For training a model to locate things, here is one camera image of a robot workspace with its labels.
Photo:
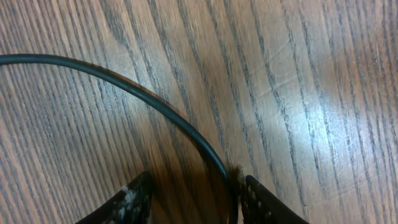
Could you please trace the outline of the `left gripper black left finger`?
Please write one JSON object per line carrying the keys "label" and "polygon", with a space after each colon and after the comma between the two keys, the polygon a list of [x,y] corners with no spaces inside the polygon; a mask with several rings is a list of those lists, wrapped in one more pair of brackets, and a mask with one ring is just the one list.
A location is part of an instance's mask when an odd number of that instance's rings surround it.
{"label": "left gripper black left finger", "polygon": [[76,224],[148,224],[152,193],[152,176],[149,171],[144,171]]}

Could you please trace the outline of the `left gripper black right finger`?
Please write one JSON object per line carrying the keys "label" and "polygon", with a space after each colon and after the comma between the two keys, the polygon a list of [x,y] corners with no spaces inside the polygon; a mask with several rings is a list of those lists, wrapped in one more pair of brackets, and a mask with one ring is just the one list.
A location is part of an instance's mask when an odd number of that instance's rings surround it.
{"label": "left gripper black right finger", "polygon": [[244,224],[308,224],[251,175],[239,180],[239,199]]}

